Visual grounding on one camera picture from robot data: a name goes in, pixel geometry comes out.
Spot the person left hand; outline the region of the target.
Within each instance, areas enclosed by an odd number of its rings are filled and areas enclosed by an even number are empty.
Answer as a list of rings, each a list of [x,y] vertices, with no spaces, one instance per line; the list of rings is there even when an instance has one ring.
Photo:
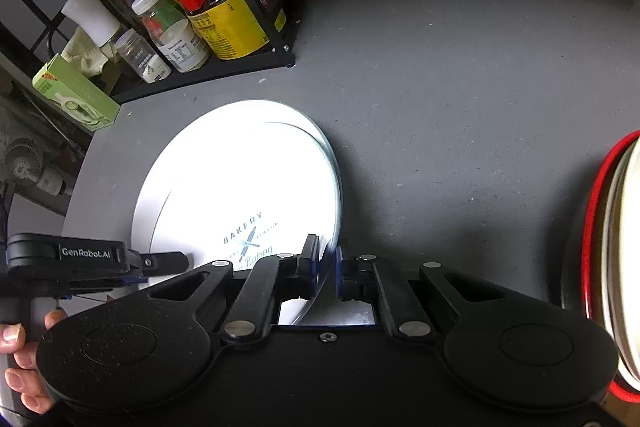
[[[1,353],[12,355],[16,367],[4,371],[8,388],[16,392],[24,407],[36,414],[47,413],[54,401],[37,371],[38,343],[26,341],[26,331],[20,323],[1,325]]]

